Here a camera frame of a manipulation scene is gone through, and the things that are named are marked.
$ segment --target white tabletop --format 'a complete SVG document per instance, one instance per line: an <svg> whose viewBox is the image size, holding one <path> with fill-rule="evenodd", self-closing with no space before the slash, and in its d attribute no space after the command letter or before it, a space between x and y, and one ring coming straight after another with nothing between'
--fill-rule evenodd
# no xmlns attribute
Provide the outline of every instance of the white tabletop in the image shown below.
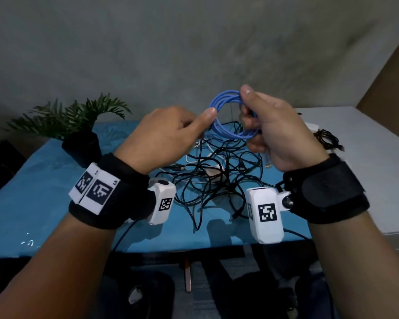
<svg viewBox="0 0 399 319"><path fill-rule="evenodd" d="M355 107L299 108L305 122L334 134L366 190L370 213L383 233L399 232L399 137Z"/></svg>

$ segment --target plant pot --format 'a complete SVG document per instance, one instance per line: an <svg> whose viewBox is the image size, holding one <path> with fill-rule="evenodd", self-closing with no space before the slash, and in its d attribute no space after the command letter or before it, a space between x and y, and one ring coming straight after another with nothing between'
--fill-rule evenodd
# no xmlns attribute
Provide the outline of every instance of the plant pot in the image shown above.
<svg viewBox="0 0 399 319"><path fill-rule="evenodd" d="M62 143L62 149L83 168L87 168L92 162L98 163L102 158L99 139L93 132L79 131L70 134Z"/></svg>

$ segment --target hand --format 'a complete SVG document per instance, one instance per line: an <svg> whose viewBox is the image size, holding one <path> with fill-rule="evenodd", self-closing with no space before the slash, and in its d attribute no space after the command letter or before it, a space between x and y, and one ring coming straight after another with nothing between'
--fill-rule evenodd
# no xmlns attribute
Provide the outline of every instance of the hand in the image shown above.
<svg viewBox="0 0 399 319"><path fill-rule="evenodd" d="M216 117L215 108L199 116L181 106L157 108L143 118L114 155L146 175L179 160Z"/></svg>
<svg viewBox="0 0 399 319"><path fill-rule="evenodd" d="M270 150L273 165L282 172L317 165L327 160L328 154L312 132L286 101L262 93L244 85L239 118L246 129L262 129L247 141L251 152ZM257 114L252 117L251 111Z"/></svg>

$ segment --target person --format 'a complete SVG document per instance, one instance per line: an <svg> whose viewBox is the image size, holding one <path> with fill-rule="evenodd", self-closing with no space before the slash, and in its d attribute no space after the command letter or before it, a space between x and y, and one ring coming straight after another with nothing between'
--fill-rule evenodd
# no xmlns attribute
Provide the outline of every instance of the person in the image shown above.
<svg viewBox="0 0 399 319"><path fill-rule="evenodd" d="M285 101L241 87L245 128L261 128L248 140L252 152L271 152L280 171L329 158L296 111ZM254 118L250 110L257 114ZM145 116L114 155L148 174L190 150L216 118L183 107ZM326 225L309 223L335 306L343 318L399 318L399 256L368 212ZM0 294L0 318L82 318L89 311L111 250L115 230L90 227L67 214L31 261Z"/></svg>

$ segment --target blue tablecloth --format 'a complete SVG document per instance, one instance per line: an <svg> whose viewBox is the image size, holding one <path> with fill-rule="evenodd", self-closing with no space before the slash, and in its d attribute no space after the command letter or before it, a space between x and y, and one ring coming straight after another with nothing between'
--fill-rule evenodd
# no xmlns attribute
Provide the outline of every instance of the blue tablecloth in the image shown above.
<svg viewBox="0 0 399 319"><path fill-rule="evenodd" d="M137 124L95 125L94 132L99 136L102 153L113 152ZM0 190L0 257L34 255L67 213L68 192L83 169L61 149L61 144L59 140L49 140ZM282 173L274 167L265 169L263 180L277 183L282 180ZM242 187L257 187L257 184L244 182ZM174 203L164 224L150 226L145 221L138 222L122 240L118 250L146 253L256 243L248 220L238 218L229 222L232 213L227 197L214 199L203 211L202 227L194 233L187 211ZM283 212L282 222L285 228L310 237L307 222L298 216ZM115 241L127 226L124 224L117 231ZM296 239L299 238L288 233L284 238Z"/></svg>

